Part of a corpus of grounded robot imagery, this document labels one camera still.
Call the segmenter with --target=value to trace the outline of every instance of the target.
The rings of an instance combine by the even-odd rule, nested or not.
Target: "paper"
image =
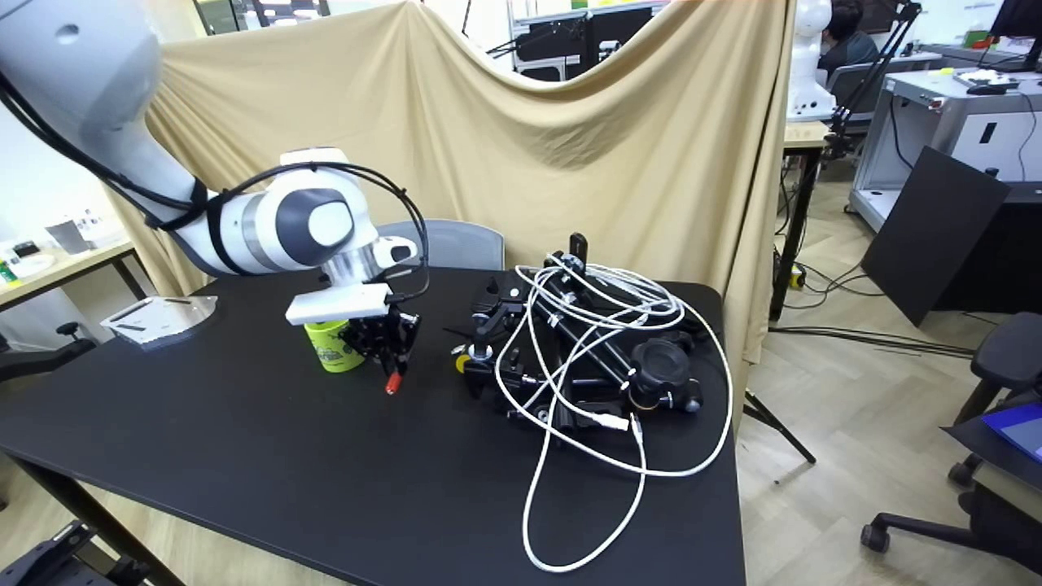
[[[136,344],[174,341],[201,325],[219,308],[219,295],[146,295],[100,325]]]

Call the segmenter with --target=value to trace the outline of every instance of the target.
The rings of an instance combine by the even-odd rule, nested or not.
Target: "floor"
[[[820,183],[800,248],[800,260],[832,277],[852,267],[869,242],[867,228],[844,214],[844,205],[846,185]],[[915,330],[885,295],[832,294],[820,304],[817,294],[800,291],[788,304],[781,325],[874,330],[963,347],[973,347],[1000,320],[946,313]],[[861,529],[876,512],[963,523],[946,481],[948,466],[963,452],[941,434],[973,387],[963,358],[769,337],[748,387],[820,460],[804,466],[775,430],[757,419],[741,423],[745,574],[752,586],[1040,584],[1017,562],[905,535],[894,535],[885,558],[861,546]],[[0,512],[0,566],[70,521],[48,495],[4,461],[0,495],[11,499],[11,508]],[[95,495],[191,586],[337,584],[109,492]]]

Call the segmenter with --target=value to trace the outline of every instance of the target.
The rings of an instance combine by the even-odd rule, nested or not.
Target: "beige backdrop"
[[[211,188],[288,151],[340,147],[407,185],[426,219],[503,230],[516,260],[584,230],[594,260],[710,285],[743,372],[766,337],[788,21],[788,0],[674,5],[589,76],[538,84],[495,76],[401,5],[166,45],[149,127]],[[369,197],[375,219],[405,219]],[[132,224],[161,291],[204,285]]]

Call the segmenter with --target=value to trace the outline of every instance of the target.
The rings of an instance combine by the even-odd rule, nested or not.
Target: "wheel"
[[[958,461],[948,469],[948,481],[958,487],[972,487],[973,486],[973,469],[966,461]]]
[[[863,545],[867,551],[885,553],[888,535],[885,535],[885,529],[867,523],[867,529],[861,532],[861,545]]]

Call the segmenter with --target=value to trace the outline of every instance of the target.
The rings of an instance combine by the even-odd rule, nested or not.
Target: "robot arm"
[[[299,295],[291,322],[386,316],[390,291],[369,280],[417,248],[377,238],[353,167],[305,154],[266,174],[258,199],[211,199],[145,127],[157,64],[133,0],[0,0],[0,99],[34,134],[113,185],[204,275],[324,267],[334,291]]]

